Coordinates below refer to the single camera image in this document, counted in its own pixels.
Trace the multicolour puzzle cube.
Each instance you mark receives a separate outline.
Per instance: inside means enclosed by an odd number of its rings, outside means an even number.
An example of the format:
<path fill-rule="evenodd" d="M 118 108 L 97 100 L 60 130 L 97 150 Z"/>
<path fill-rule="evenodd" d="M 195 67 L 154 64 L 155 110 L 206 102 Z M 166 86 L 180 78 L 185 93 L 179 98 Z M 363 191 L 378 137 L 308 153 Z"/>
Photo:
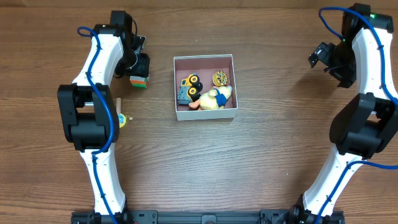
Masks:
<path fill-rule="evenodd" d="M 147 77 L 130 76 L 131 85 L 138 88 L 147 88 L 149 79 Z"/>

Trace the yellow rattle drum toy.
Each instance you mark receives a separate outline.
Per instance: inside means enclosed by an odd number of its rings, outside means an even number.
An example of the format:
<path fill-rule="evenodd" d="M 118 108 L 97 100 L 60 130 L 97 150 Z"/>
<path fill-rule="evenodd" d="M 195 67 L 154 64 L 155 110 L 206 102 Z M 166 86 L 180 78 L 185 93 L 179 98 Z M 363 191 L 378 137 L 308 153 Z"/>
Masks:
<path fill-rule="evenodd" d="M 122 99 L 116 98 L 116 112 L 118 114 L 119 127 L 123 128 L 128 122 L 132 121 L 132 117 L 122 114 L 121 109 L 122 109 Z"/>

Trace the yellow grey toy truck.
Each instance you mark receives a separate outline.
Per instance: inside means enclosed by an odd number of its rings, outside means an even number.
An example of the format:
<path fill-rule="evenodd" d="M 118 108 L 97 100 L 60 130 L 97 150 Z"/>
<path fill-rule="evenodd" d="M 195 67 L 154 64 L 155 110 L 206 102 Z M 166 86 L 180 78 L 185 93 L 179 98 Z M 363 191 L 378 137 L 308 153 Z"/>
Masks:
<path fill-rule="evenodd" d="M 196 72 L 182 79 L 177 95 L 179 105 L 188 106 L 189 103 L 198 100 L 201 96 L 200 92 L 202 89 L 203 84 Z"/>

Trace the yellow plastic gear wheel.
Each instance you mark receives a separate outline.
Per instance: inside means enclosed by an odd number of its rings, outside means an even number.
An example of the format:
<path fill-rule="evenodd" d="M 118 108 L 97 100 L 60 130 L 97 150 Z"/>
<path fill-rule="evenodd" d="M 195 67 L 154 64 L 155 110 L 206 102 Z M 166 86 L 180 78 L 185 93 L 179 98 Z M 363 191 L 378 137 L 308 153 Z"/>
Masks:
<path fill-rule="evenodd" d="M 228 84 L 228 76 L 223 71 L 215 72 L 212 76 L 214 86 L 226 86 Z"/>

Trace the cream plush duck toy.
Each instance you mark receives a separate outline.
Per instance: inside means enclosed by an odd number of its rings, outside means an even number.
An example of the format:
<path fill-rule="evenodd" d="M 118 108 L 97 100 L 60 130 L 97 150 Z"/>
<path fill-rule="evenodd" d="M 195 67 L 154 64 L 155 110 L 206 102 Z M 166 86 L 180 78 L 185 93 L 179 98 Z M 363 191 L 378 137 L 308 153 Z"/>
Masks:
<path fill-rule="evenodd" d="M 214 86 L 188 106 L 193 110 L 222 110 L 232 95 L 232 86 Z"/>

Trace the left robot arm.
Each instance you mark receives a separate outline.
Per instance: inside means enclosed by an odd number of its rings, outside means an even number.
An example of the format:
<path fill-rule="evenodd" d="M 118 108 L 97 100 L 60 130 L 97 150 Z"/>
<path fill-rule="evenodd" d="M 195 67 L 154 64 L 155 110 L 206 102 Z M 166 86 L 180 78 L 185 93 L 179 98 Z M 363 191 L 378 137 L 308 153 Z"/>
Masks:
<path fill-rule="evenodd" d="M 115 144 L 120 115 L 110 92 L 113 78 L 128 76 L 145 88 L 150 58 L 142 52 L 146 38 L 126 11 L 112 11 L 109 24 L 80 26 L 77 32 L 91 40 L 86 62 L 69 85 L 57 90 L 65 138 L 84 160 L 90 176 L 95 207 L 73 212 L 72 223 L 134 223 L 119 182 Z"/>

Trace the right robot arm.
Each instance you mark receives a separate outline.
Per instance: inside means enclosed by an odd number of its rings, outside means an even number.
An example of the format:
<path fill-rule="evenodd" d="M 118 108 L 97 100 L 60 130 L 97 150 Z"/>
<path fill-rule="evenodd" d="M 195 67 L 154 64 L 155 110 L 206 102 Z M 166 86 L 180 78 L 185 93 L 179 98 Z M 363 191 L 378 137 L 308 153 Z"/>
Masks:
<path fill-rule="evenodd" d="M 349 88 L 357 84 L 356 96 L 333 119 L 328 159 L 311 187 L 290 212 L 292 223 L 341 223 L 342 213 L 333 208 L 354 173 L 362 166 L 396 170 L 396 165 L 370 162 L 397 132 L 397 91 L 391 71 L 393 19 L 372 12 L 367 4 L 340 7 L 343 13 L 340 39 L 335 45 L 322 42 L 309 56 L 314 67 L 323 63 L 325 72 Z"/>

